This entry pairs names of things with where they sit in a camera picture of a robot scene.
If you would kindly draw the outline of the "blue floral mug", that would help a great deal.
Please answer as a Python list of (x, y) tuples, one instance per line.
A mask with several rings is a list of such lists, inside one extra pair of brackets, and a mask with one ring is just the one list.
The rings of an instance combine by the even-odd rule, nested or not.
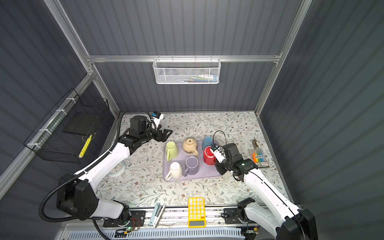
[(205, 137), (202, 142), (202, 150), (204, 151), (206, 147), (213, 147), (214, 145), (212, 137)]

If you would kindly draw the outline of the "red mug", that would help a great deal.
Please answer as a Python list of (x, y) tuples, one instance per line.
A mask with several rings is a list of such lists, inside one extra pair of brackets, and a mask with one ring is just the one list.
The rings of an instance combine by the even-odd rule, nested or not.
[(212, 147), (208, 146), (203, 151), (203, 160), (204, 163), (209, 166), (214, 166), (216, 163), (216, 157), (214, 153), (212, 152)]

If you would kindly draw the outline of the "white cream mug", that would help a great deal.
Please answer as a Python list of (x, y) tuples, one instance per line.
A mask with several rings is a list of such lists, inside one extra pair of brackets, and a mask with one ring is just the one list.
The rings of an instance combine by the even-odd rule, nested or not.
[(179, 180), (183, 176), (183, 169), (178, 162), (173, 162), (170, 165), (169, 172), (166, 175), (166, 181)]

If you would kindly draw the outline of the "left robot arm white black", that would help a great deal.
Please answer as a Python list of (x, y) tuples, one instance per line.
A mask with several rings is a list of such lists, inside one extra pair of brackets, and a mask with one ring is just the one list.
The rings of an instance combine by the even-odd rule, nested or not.
[[(96, 188), (113, 168), (143, 144), (151, 140), (163, 143), (168, 140), (172, 130), (162, 128), (160, 122), (163, 118), (164, 115), (157, 111), (134, 116), (130, 119), (130, 127), (122, 133), (123, 118), (119, 117), (113, 145), (82, 170), (73, 175), (63, 175), (58, 186), (40, 203), (39, 217), (51, 223), (108, 218), (117, 220), (121, 226), (126, 225), (131, 219), (129, 206), (118, 201), (99, 199), (96, 196)], [(45, 206), (53, 195), (57, 195), (57, 209), (68, 214), (67, 217), (52, 218), (46, 215)]]

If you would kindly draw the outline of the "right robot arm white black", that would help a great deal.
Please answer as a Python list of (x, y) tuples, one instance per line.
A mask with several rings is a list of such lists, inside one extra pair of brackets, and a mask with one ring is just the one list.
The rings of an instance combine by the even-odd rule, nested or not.
[(285, 198), (264, 176), (251, 159), (244, 159), (237, 145), (226, 144), (209, 150), (216, 158), (215, 167), (223, 175), (232, 173), (234, 179), (243, 182), (256, 192), (268, 210), (260, 207), (254, 199), (238, 203), (238, 216), (243, 222), (253, 221), (277, 240), (317, 240), (315, 216), (308, 209), (301, 209)]

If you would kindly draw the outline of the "light green mug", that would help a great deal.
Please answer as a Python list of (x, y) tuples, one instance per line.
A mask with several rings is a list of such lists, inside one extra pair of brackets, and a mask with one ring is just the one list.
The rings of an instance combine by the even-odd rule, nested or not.
[(170, 162), (171, 160), (177, 158), (178, 155), (179, 155), (179, 149), (178, 149), (176, 143), (172, 142), (172, 141), (170, 141), (170, 142), (168, 142), (166, 144), (165, 152), (166, 152), (166, 160), (168, 162)]

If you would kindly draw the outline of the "purple mug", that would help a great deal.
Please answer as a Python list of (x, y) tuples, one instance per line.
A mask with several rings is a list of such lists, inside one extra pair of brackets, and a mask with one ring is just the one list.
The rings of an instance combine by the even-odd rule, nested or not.
[(184, 177), (196, 175), (199, 172), (199, 160), (196, 157), (189, 157), (185, 161)]

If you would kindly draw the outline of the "beige ceramic teapot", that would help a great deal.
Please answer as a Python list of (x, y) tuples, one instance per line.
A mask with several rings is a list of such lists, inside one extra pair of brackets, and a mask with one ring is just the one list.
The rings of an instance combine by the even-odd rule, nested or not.
[(197, 150), (198, 142), (194, 138), (190, 137), (185, 139), (183, 141), (182, 146), (183, 146), (183, 150), (186, 153), (193, 154), (196, 157), (199, 155), (199, 152)]

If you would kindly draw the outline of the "box of coloured markers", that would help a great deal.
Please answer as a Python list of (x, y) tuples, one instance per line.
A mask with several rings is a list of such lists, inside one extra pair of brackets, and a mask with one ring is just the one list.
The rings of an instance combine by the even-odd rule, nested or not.
[(249, 149), (248, 154), (250, 159), (259, 167), (259, 168), (269, 168), (270, 165), (266, 160), (264, 151), (262, 148)]

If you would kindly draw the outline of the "floral table mat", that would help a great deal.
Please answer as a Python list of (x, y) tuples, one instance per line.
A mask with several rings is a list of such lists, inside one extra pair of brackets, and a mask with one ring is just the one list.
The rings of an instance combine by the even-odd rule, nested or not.
[[(214, 137), (223, 145), (235, 143), (244, 158), (256, 140), (263, 149), (268, 168), (263, 174), (286, 198), (290, 197), (267, 146), (258, 119), (253, 112), (165, 113), (165, 129), (173, 131), (170, 141), (182, 142), (188, 137), (202, 140)], [(117, 176), (106, 176), (96, 188), (96, 196), (117, 200), (132, 208), (152, 207), (156, 203), (167, 206), (185, 206), (190, 197), (203, 197), (207, 205), (234, 205), (259, 196), (247, 185), (234, 180), (230, 173), (223, 176), (167, 182), (163, 177), (165, 144), (151, 141), (124, 160), (125, 171)]]

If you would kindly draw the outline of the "clear tape roll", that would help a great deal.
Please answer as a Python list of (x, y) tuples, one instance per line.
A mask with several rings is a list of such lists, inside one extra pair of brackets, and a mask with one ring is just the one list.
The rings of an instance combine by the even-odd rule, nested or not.
[(126, 171), (126, 162), (121, 161), (119, 164), (117, 164), (109, 173), (108, 177), (110, 178), (116, 178), (120, 175), (122, 175)]

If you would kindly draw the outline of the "yellow marker pen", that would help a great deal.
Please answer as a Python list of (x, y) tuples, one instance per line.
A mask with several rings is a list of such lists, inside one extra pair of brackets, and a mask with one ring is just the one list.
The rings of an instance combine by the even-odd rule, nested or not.
[(88, 147), (89, 147), (89, 145), (90, 145), (92, 139), (93, 139), (93, 135), (90, 135), (90, 136), (87, 138), (87, 140), (85, 141), (85, 144), (83, 145), (83, 148), (81, 149), (81, 151), (80, 151), (80, 153), (79, 153), (79, 158), (80, 158), (80, 159), (84, 157), (84, 155), (85, 155), (85, 153), (86, 153), (86, 151), (87, 151), (87, 149), (88, 149)]

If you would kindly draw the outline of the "pens in white basket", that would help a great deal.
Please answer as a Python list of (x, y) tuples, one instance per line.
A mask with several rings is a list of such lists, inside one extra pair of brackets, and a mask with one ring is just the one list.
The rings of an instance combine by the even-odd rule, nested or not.
[(184, 83), (218, 83), (219, 76), (217, 75), (192, 75), (185, 76), (179, 79), (179, 81)]

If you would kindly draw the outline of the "yellow calculator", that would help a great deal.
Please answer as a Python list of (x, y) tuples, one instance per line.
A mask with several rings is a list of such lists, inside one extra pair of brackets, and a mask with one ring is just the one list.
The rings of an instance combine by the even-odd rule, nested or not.
[(206, 226), (205, 199), (202, 197), (188, 200), (188, 227), (204, 228)]

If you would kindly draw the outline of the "light green stapler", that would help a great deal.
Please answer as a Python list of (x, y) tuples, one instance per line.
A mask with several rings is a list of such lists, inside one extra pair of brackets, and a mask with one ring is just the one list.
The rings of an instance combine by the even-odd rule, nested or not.
[(149, 227), (155, 228), (166, 208), (166, 205), (161, 204), (161, 203), (156, 203), (153, 214), (151, 216), (150, 222), (149, 222)]

